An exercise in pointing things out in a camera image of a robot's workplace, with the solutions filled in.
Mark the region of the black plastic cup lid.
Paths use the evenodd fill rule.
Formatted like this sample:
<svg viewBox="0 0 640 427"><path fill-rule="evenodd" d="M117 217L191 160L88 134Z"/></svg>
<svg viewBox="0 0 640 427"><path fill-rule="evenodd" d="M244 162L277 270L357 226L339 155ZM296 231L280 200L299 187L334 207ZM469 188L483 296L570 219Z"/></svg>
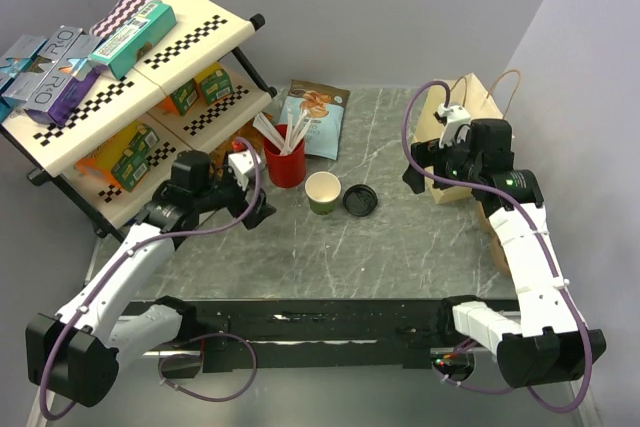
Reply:
<svg viewBox="0 0 640 427"><path fill-rule="evenodd" d="M354 217L366 217L378 206L376 192L365 184L349 187L343 195L343 207Z"/></svg>

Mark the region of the green paper coffee cup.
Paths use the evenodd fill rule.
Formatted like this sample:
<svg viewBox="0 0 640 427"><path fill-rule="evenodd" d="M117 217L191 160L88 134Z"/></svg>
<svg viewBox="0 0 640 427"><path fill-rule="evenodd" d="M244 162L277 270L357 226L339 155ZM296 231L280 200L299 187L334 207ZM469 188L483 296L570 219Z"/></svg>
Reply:
<svg viewBox="0 0 640 427"><path fill-rule="evenodd" d="M311 211L316 215L328 215L335 209L342 186L334 174L321 171L310 175L304 188Z"/></svg>

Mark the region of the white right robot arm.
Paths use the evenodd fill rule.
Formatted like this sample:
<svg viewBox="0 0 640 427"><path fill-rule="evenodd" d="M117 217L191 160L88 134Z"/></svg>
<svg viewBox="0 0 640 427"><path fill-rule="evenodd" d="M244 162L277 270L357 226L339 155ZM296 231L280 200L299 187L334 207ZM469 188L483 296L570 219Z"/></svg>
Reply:
<svg viewBox="0 0 640 427"><path fill-rule="evenodd" d="M409 166L404 182L416 194L431 179L437 188L471 189L497 236L516 291L520 319L512 321L480 300L458 298L437 320L438 337L459 345L467 337L491 351L512 388L591 379L606 340L590 329L558 265L544 198L532 171L514 166L512 129L500 119L473 120L465 138L402 143Z"/></svg>

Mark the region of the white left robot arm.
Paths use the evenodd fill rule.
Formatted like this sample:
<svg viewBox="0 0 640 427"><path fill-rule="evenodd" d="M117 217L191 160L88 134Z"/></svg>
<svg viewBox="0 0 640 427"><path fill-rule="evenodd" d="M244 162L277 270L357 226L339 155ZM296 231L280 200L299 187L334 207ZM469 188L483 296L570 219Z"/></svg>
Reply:
<svg viewBox="0 0 640 427"><path fill-rule="evenodd" d="M228 210L232 224L257 227L275 213L265 191L248 197L235 177L202 186L163 182L142 208L116 253L53 316L26 328L29 380L84 407L101 402L127 364L165 343L184 349L204 328L194 305L165 296L127 323L118 320L142 284L168 261L201 214Z"/></svg>

